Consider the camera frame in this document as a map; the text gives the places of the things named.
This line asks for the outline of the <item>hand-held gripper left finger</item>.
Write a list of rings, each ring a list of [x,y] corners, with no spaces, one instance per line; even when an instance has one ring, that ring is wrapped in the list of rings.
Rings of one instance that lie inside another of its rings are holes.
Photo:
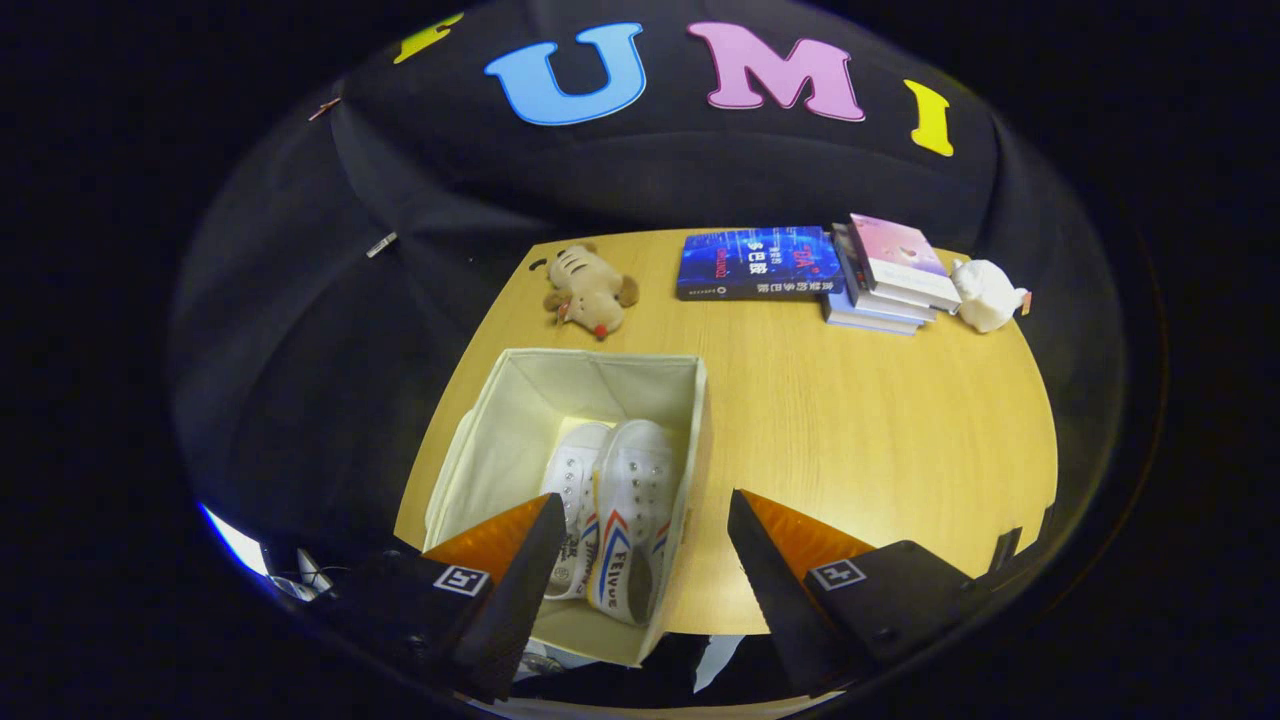
[[[320,620],[434,692],[507,700],[544,600],[564,506],[544,493],[422,552],[385,550],[320,597]]]

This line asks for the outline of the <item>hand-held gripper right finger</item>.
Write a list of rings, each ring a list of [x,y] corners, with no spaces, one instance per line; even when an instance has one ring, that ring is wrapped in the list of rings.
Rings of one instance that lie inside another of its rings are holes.
[[[886,674],[989,602],[914,541],[874,547],[751,491],[733,491],[727,532],[792,688],[810,697]]]

